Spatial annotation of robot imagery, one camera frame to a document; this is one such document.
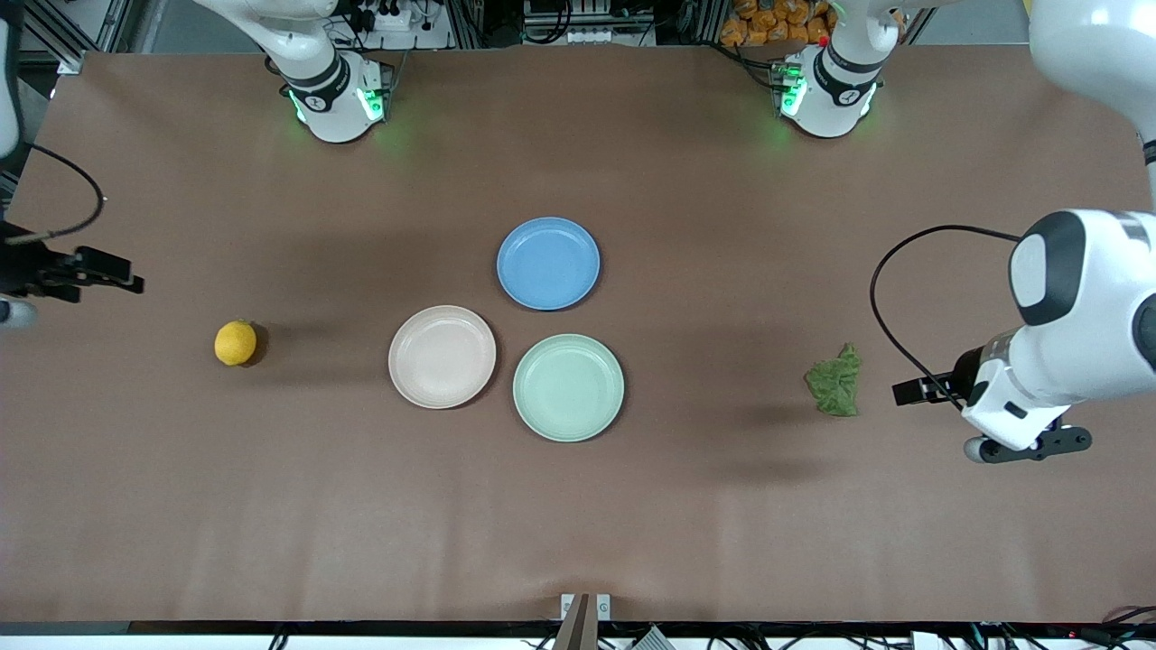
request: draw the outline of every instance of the pile of orange objects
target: pile of orange objects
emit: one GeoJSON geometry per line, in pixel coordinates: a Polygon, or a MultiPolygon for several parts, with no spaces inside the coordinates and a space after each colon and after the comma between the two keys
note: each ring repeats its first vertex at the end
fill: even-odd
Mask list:
{"type": "Polygon", "coordinates": [[[719,43],[727,47],[775,40],[818,43],[839,21],[827,0],[733,0],[719,43]]]}

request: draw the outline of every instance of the green light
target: green light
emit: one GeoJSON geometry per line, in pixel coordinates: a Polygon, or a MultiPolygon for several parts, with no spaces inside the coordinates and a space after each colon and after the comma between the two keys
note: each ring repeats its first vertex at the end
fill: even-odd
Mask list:
{"type": "Polygon", "coordinates": [[[783,113],[788,116],[794,116],[799,112],[799,104],[802,102],[803,95],[807,94],[807,80],[800,79],[791,90],[783,94],[783,113]]]}
{"type": "Polygon", "coordinates": [[[357,98],[361,99],[362,108],[365,109],[365,117],[371,121],[377,121],[385,116],[381,97],[376,91],[366,93],[358,88],[357,98]]]}
{"type": "Polygon", "coordinates": [[[292,106],[294,106],[295,109],[297,109],[297,119],[298,119],[298,120],[299,120],[299,121],[301,121],[302,124],[305,124],[305,113],[304,113],[304,112],[302,112],[302,110],[301,110],[301,104],[298,104],[298,103],[297,103],[297,97],[294,97],[294,94],[292,94],[292,93],[289,93],[289,99],[291,99],[291,101],[292,101],[292,106]]]}
{"type": "Polygon", "coordinates": [[[859,117],[864,117],[865,115],[867,115],[867,111],[870,110],[870,98],[875,95],[876,88],[879,88],[877,83],[870,84],[870,90],[868,90],[867,96],[864,97],[864,108],[861,111],[859,111],[859,117]]]}

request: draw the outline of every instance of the plate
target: plate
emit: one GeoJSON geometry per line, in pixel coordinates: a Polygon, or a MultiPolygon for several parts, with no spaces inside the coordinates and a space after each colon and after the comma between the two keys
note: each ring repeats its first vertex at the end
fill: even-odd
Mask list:
{"type": "Polygon", "coordinates": [[[519,304],[565,309],[590,293],[602,266],[598,244],[569,219],[542,216],[514,228],[498,250],[498,280],[519,304]]]}
{"type": "Polygon", "coordinates": [[[513,402],[538,435],[581,442],[618,415],[625,384],[606,346],[581,334],[557,334],[521,357],[513,374],[513,402]]]}
{"type": "Polygon", "coordinates": [[[473,311],[423,309],[390,345],[390,378],[401,397],[425,408],[452,408],[476,396],[494,374],[494,332],[473,311]]]}

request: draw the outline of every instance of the blue plate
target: blue plate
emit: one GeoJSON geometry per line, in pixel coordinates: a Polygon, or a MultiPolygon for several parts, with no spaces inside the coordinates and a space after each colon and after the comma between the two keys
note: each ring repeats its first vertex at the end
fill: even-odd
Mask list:
{"type": "Polygon", "coordinates": [[[498,280],[510,297],[553,311],[580,301],[602,266],[598,244],[569,219],[543,216],[514,228],[498,250],[498,280]]]}

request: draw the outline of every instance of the mint green plate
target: mint green plate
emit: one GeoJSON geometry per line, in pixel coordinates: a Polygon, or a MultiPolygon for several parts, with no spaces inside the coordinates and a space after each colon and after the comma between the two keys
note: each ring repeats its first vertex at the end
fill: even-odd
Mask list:
{"type": "Polygon", "coordinates": [[[606,346],[581,334],[557,334],[529,348],[513,374],[513,402],[538,435],[581,442],[610,426],[627,382],[606,346]]]}

